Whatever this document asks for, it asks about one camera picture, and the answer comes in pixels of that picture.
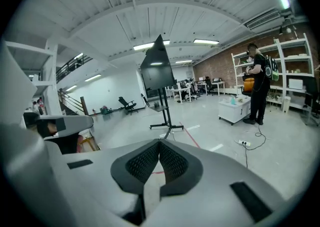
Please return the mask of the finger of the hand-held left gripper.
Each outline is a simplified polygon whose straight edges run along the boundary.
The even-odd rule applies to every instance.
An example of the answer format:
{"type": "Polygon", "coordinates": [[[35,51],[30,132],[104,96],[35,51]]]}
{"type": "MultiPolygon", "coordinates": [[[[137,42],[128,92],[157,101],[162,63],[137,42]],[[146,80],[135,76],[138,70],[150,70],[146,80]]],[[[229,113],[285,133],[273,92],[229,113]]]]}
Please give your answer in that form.
{"type": "Polygon", "coordinates": [[[88,115],[40,115],[37,132],[42,138],[62,138],[90,129],[94,120],[88,115]]]}

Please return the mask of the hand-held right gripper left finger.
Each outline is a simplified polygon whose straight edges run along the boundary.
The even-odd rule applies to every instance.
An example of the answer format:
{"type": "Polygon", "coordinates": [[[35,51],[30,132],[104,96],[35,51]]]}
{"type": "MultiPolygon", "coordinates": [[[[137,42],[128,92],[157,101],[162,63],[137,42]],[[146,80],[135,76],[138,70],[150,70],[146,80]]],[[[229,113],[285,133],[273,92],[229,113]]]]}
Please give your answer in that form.
{"type": "Polygon", "coordinates": [[[62,154],[50,142],[49,159],[72,215],[73,227],[158,227],[160,212],[145,217],[144,184],[158,162],[158,139],[62,154]]]}

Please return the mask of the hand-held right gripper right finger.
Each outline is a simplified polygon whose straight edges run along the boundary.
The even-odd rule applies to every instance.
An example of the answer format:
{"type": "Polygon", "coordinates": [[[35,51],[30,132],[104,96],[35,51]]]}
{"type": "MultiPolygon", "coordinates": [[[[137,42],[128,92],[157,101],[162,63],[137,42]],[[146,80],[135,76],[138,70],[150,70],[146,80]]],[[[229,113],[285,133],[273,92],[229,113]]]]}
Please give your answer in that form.
{"type": "Polygon", "coordinates": [[[267,227],[287,212],[269,183],[226,155],[163,141],[159,161],[165,185],[152,227],[267,227]]]}

